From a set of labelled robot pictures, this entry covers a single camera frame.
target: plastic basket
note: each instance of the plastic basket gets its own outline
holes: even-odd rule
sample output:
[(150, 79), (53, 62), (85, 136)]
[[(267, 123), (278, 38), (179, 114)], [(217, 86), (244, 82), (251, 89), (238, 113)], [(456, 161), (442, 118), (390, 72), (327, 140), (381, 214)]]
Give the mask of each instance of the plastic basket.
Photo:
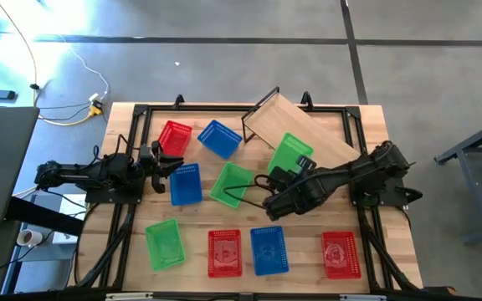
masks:
[[(213, 185), (210, 196), (214, 200), (222, 202), (230, 207), (237, 208), (241, 201), (224, 193), (224, 187), (248, 185), (253, 177), (254, 174), (252, 171), (247, 171), (244, 168), (236, 166), (234, 163), (227, 162), (224, 165), (221, 174), (218, 176), (215, 185)], [(239, 188), (228, 190), (228, 193), (243, 198), (246, 191), (247, 188)]]
[(353, 232), (323, 232), (321, 234), (325, 273), (329, 279), (360, 278)]
[(171, 204), (189, 205), (203, 199), (198, 163), (178, 167), (171, 175)]
[(307, 144), (297, 139), (290, 133), (285, 133), (284, 138), (276, 148), (273, 158), (267, 167), (270, 173), (276, 166), (281, 167), (285, 171), (300, 171), (300, 166), (297, 165), (299, 156), (311, 157), (314, 150)]
[(285, 251), (282, 227), (251, 229), (250, 242), (256, 276), (289, 272), (290, 265)]
[(146, 245), (150, 253), (151, 268), (161, 271), (185, 262), (180, 229), (175, 219), (157, 223), (145, 229)]
[(215, 154), (227, 160), (238, 148), (243, 138), (220, 122), (212, 120), (198, 140)]
[(208, 233), (208, 276), (239, 277), (243, 274), (241, 232), (219, 230)]
[(169, 120), (157, 140), (165, 154), (183, 156), (191, 140), (191, 133), (192, 127)]

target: red plastic tray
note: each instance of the red plastic tray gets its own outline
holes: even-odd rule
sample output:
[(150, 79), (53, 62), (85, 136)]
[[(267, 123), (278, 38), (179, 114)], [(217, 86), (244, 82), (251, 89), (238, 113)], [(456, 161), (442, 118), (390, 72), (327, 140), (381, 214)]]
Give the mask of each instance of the red plastic tray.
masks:
[(159, 135), (163, 152), (171, 156), (183, 156), (191, 139), (192, 127), (174, 121), (167, 121)]
[(243, 274), (241, 232), (239, 230), (210, 231), (208, 249), (208, 276), (210, 278), (239, 277)]
[(323, 232), (321, 234), (323, 261), (329, 279), (360, 278), (353, 232)]

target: wooden board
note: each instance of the wooden board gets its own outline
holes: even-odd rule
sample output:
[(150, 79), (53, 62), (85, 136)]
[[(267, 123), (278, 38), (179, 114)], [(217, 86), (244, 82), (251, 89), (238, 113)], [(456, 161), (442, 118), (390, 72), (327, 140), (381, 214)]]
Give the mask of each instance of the wooden board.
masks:
[[(116, 138), (119, 134), (127, 136), (133, 105), (113, 104), (101, 149), (102, 154), (110, 154), (115, 150)], [(376, 145), (387, 139), (382, 108), (373, 105), (361, 106), (361, 113), (367, 148), (372, 151)], [(170, 203), (168, 181), (166, 181), (167, 192), (164, 194), (156, 194), (151, 189), (150, 180), (146, 181), (142, 204), (136, 210), (124, 290), (366, 293), (368, 285), (358, 220), (356, 210), (349, 204), (346, 188), (338, 189), (322, 207), (312, 212), (303, 216), (290, 215), (277, 222), (271, 222), (262, 210), (248, 204), (242, 203), (238, 210), (234, 210), (209, 197), (209, 192), (225, 160), (204, 147), (197, 141), (197, 136), (211, 119), (219, 120), (236, 132), (242, 133), (241, 115), (240, 112), (153, 112), (149, 141), (157, 139), (168, 120), (175, 120), (193, 128), (192, 140), (187, 147), (185, 159), (187, 163), (200, 164), (204, 200), (194, 206), (173, 207)], [(343, 139), (341, 117), (332, 113), (310, 115), (335, 137)], [(134, 146), (137, 146), (140, 141), (142, 126), (143, 122), (140, 122)], [(265, 172), (272, 154), (273, 149), (260, 138), (255, 137), (246, 145), (242, 142), (231, 161), (255, 172)], [(262, 200), (265, 196), (267, 194), (264, 191), (249, 189), (246, 198), (256, 201)], [(79, 248), (80, 277), (90, 270), (105, 249), (112, 212), (112, 205), (102, 204), (97, 207), (85, 225)], [(124, 218), (126, 209), (122, 212), (121, 219)], [(165, 271), (153, 272), (146, 249), (144, 229), (172, 217), (176, 218), (179, 223), (187, 261)], [(388, 251), (410, 280), (421, 287), (422, 282), (407, 220), (401, 212), (393, 208), (381, 208), (381, 217)], [(249, 230), (253, 227), (271, 225), (280, 225), (284, 228), (290, 271), (273, 276), (256, 277)], [(241, 231), (243, 276), (241, 278), (209, 278), (207, 271), (208, 231), (236, 228)], [(361, 279), (329, 280), (326, 278), (320, 249), (320, 234), (324, 231), (353, 231), (355, 233), (358, 258), (361, 263)], [(111, 265), (110, 283), (114, 280), (118, 257), (117, 251)], [(377, 278), (379, 283), (382, 283), (380, 259), (378, 256), (374, 256), (373, 259)]]
[(281, 94), (272, 96), (245, 124), (275, 149), (285, 133), (293, 134), (314, 149), (312, 159), (318, 166), (336, 167), (360, 155)]

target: wooden table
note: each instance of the wooden table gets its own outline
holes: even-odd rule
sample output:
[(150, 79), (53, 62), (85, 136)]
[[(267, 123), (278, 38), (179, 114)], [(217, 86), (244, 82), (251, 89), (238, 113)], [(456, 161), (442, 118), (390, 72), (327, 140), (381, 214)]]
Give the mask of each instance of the wooden table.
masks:
[[(109, 124), (105, 132), (101, 154), (115, 150), (119, 134), (128, 135), (131, 125), (133, 103), (114, 103)], [(368, 151), (388, 139), (387, 128), (378, 105), (362, 105), (361, 118)], [(167, 192), (157, 194), (146, 180), (142, 203), (137, 207), (136, 219), (131, 236), (131, 245), (126, 265), (124, 290), (183, 291), (183, 292), (256, 292), (256, 293), (367, 293), (367, 277), (362, 251), (362, 241), (356, 209), (350, 205), (348, 191), (339, 188), (322, 207), (303, 216), (291, 214), (271, 222), (265, 212), (257, 207), (241, 203), (237, 210), (214, 201), (209, 193), (225, 160), (203, 146), (197, 136), (213, 119), (242, 135), (240, 112), (160, 112), (155, 111), (151, 118), (149, 140), (156, 140), (168, 120), (190, 125), (192, 140), (185, 152), (185, 162), (200, 165), (204, 199), (202, 203), (186, 207), (171, 205), (168, 181)], [(310, 114), (337, 137), (344, 139), (341, 117), (332, 113)], [(143, 127), (139, 124), (137, 146)], [(230, 157), (230, 161), (256, 173), (265, 173), (273, 149), (258, 137), (249, 143), (243, 142)], [(266, 191), (255, 188), (247, 190), (249, 200), (263, 200)], [(102, 204), (88, 219), (79, 248), (80, 277), (90, 270), (104, 251), (109, 232), (113, 205)], [(387, 250), (412, 283), (422, 287), (418, 262), (408, 222), (402, 212), (395, 208), (381, 207), (381, 218)], [(151, 270), (144, 229), (168, 218), (176, 218), (186, 252), (186, 262), (160, 272)], [(290, 264), (288, 273), (266, 277), (254, 275), (249, 231), (254, 227), (280, 225), (284, 228), (287, 256)], [(241, 278), (208, 277), (208, 231), (219, 229), (239, 229), (242, 236), (244, 270)], [(320, 235), (325, 231), (353, 231), (356, 236), (358, 259), (361, 263), (362, 278), (354, 280), (330, 280), (323, 269), (323, 256)], [(378, 282), (383, 285), (380, 259), (372, 250)], [(115, 253), (111, 265), (110, 281), (115, 275), (119, 253)]]

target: blue tray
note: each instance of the blue tray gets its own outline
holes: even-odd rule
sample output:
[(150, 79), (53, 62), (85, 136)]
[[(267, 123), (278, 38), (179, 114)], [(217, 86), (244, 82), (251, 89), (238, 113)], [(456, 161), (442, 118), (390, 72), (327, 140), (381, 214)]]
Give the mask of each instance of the blue tray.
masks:
[(171, 203), (173, 206), (189, 205), (203, 199), (198, 163), (178, 167), (171, 175)]
[(256, 276), (289, 272), (282, 227), (251, 229), (250, 241)]
[(198, 140), (215, 154), (227, 160), (239, 146), (243, 138), (220, 122), (212, 120), (198, 135)]

